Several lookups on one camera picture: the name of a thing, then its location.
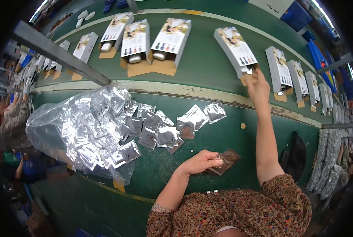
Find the brown patterned shirt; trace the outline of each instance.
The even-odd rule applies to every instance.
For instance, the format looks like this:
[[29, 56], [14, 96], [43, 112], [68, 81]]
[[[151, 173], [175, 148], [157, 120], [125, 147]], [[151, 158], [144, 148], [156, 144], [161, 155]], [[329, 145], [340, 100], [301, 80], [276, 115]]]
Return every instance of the brown patterned shirt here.
[[261, 192], [220, 190], [186, 195], [173, 212], [155, 204], [147, 236], [212, 236], [224, 226], [248, 236], [302, 236], [312, 217], [308, 197], [289, 174], [265, 182]]

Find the blue bin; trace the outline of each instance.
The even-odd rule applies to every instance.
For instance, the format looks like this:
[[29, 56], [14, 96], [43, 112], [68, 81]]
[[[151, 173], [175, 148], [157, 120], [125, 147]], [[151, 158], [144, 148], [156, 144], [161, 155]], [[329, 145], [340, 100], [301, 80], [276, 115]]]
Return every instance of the blue bin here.
[[281, 17], [294, 30], [300, 31], [312, 21], [312, 17], [297, 1], [294, 1]]
[[307, 42], [309, 42], [310, 40], [313, 40], [313, 41], [316, 40], [315, 36], [313, 36], [312, 32], [309, 31], [309, 30], [307, 30], [307, 31], [302, 35], [302, 37], [303, 37], [305, 40], [307, 40]]

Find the gray patterned cloth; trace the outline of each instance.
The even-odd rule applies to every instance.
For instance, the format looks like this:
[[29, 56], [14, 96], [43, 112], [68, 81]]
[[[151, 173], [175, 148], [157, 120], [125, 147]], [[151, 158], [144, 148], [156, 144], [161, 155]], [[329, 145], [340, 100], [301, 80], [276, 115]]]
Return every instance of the gray patterned cloth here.
[[0, 134], [5, 144], [17, 151], [39, 157], [41, 151], [35, 149], [28, 140], [25, 127], [29, 118], [29, 104], [18, 98], [16, 104], [11, 104], [4, 113], [4, 121], [0, 126]]

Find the woman's hand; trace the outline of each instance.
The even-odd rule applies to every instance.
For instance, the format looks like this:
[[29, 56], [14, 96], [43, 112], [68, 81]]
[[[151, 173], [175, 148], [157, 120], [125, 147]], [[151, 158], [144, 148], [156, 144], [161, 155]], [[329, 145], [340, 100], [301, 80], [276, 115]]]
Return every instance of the woman's hand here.
[[246, 77], [246, 86], [248, 89], [248, 94], [252, 100], [255, 110], [257, 111], [258, 116], [267, 112], [270, 114], [269, 107], [269, 96], [270, 96], [270, 86], [266, 81], [265, 76], [263, 75], [261, 69], [255, 69], [257, 74], [257, 82], [252, 83], [251, 78]]
[[222, 160], [214, 159], [217, 152], [202, 150], [190, 159], [186, 160], [177, 169], [186, 175], [198, 174], [212, 167], [220, 167], [223, 165]]

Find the round white object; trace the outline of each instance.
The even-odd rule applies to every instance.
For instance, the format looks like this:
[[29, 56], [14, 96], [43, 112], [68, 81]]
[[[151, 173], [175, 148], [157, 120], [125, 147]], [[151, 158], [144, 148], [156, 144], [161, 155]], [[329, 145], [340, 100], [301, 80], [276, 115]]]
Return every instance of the round white object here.
[[88, 20], [91, 19], [95, 14], [96, 14], [95, 11], [89, 13], [89, 14], [85, 17], [85, 20], [88, 21]]
[[85, 18], [88, 15], [88, 11], [85, 10], [84, 12], [80, 13], [80, 15], [78, 16], [78, 20], [80, 20], [81, 18]]

